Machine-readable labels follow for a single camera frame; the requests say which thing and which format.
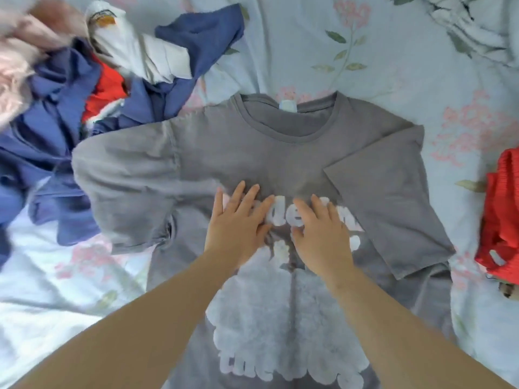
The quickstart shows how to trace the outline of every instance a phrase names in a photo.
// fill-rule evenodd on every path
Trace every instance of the white graphic print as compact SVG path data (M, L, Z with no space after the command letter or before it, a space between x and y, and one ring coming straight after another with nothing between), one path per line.
M350 210L337 209L350 230L363 232ZM302 225L295 205L285 209L284 196L276 197L266 221ZM352 251L360 241L358 235L350 238ZM342 309L315 274L286 270L289 260L283 240L259 249L209 305L221 372L264 381L274 371L288 381L309 373L321 384L337 380L342 389L362 389L360 372L369 362Z

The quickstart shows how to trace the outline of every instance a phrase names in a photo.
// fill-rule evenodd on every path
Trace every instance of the folded sleeve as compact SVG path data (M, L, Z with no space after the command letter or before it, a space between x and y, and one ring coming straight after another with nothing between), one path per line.
M113 254L142 251L169 237L179 163L172 123L97 135L73 151L76 183Z
M429 204L423 138L415 125L324 170L397 280L455 252Z

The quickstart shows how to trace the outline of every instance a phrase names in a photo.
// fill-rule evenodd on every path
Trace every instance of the red cloth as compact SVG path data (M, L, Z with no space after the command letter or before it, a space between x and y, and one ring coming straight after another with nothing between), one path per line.
M89 118L97 116L110 102L128 96L124 88L125 80L121 74L103 63L95 55L92 55L92 57L101 65L101 76L94 92L90 94L85 104L85 111L81 117L83 123Z
M487 174L480 248L476 261L487 273L519 284L519 148L503 151L497 172ZM490 255L495 250L505 261L498 265Z

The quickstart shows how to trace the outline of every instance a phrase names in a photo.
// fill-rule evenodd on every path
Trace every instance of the forearm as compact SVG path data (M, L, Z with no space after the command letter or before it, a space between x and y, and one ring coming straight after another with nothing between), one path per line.
M216 292L232 275L208 253L56 350L14 389L160 388Z
M469 357L360 270L329 285L386 389L513 386Z

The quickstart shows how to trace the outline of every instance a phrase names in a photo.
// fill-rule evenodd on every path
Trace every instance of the person's left hand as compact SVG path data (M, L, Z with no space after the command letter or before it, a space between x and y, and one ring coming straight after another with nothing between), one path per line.
M260 187L257 184L253 186L242 200L244 190L245 182L239 183L225 209L222 189L217 190L205 238L204 251L229 259L234 269L242 266L263 246L265 236L272 227L261 224L274 203L274 196L269 196L252 210Z

